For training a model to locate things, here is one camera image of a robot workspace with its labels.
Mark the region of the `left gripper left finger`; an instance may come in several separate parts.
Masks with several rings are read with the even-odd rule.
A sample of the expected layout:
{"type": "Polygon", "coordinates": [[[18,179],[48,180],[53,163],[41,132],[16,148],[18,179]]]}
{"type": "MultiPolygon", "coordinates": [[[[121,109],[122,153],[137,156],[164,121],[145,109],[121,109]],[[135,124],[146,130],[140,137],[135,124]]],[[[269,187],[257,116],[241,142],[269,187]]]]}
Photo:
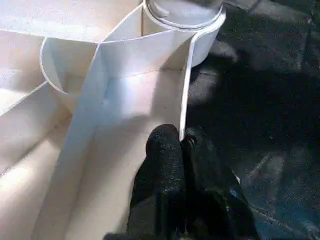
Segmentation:
{"type": "Polygon", "coordinates": [[[177,128],[156,127],[145,153],[134,178],[126,232],[139,238],[176,240],[186,223],[186,183],[177,128]]]}

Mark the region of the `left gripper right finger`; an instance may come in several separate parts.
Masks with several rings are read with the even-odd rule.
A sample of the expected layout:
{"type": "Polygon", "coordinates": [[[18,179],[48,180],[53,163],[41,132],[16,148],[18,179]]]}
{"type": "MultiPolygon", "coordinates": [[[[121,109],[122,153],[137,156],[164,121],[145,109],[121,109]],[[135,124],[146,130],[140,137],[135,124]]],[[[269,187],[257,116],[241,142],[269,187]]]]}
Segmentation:
{"type": "Polygon", "coordinates": [[[195,240],[259,240],[240,183],[200,129],[182,141],[186,181],[186,230],[195,240]]]}

